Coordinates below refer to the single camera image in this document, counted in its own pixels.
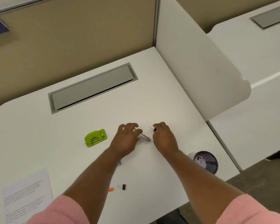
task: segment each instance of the green hole punch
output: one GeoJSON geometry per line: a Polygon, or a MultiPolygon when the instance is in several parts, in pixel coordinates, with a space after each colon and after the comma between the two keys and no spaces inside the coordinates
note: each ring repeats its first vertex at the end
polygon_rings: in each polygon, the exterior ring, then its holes
{"type": "Polygon", "coordinates": [[[99,131],[93,131],[86,135],[85,137],[85,144],[87,147],[91,147],[96,145],[97,143],[100,143],[107,139],[107,135],[104,129],[101,129],[99,131]]]}

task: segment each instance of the forearm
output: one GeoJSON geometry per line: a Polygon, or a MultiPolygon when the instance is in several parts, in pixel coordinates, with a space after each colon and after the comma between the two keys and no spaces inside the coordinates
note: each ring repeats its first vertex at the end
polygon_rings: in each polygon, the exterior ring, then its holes
{"type": "Polygon", "coordinates": [[[216,223],[232,200],[243,194],[190,160],[180,150],[163,156],[178,175],[202,223],[216,223]]]}
{"type": "Polygon", "coordinates": [[[83,208],[91,224],[99,220],[112,176],[121,158],[112,148],[106,149],[63,194],[83,208]]]}

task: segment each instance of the pants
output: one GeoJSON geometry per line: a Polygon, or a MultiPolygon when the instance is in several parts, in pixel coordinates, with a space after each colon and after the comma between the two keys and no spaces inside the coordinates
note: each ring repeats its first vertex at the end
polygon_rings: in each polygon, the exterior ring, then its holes
{"type": "Polygon", "coordinates": [[[179,209],[164,215],[157,220],[157,224],[188,224],[187,220],[180,214],[179,209]]]}

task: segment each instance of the white desk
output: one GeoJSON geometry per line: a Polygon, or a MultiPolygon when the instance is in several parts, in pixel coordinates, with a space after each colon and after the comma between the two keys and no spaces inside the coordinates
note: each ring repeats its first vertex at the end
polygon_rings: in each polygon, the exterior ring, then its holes
{"type": "Polygon", "coordinates": [[[216,25],[208,36],[251,83],[251,95],[210,120],[241,169],[280,150],[280,24],[249,18],[280,1],[216,25]]]}
{"type": "MultiPolygon", "coordinates": [[[[150,48],[2,105],[0,195],[4,186],[47,168],[56,198],[109,146],[121,123],[137,122],[152,137],[149,127],[160,121],[171,127],[186,154],[213,153],[221,179],[239,173],[157,50],[150,48]],[[51,114],[49,92],[128,62],[137,81],[51,114]],[[84,137],[102,128],[108,139],[87,148],[84,137]]],[[[152,141],[141,141],[122,160],[111,187],[118,184],[126,184],[127,190],[108,193],[99,223],[149,223],[188,201],[152,141]]],[[[1,213],[0,198],[0,223],[4,223],[1,213]]]]}

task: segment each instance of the hand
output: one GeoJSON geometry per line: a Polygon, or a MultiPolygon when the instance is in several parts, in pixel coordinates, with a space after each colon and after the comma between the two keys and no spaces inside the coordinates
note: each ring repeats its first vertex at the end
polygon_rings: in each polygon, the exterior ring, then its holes
{"type": "Polygon", "coordinates": [[[135,149],[136,143],[141,140],[137,136],[143,131],[137,129],[133,132],[135,127],[138,127],[137,123],[121,124],[110,144],[109,148],[119,153],[121,158],[130,154],[135,149]]]}
{"type": "Polygon", "coordinates": [[[153,127],[157,129],[153,133],[153,143],[163,156],[179,150],[175,136],[166,123],[155,123],[153,127]]]}

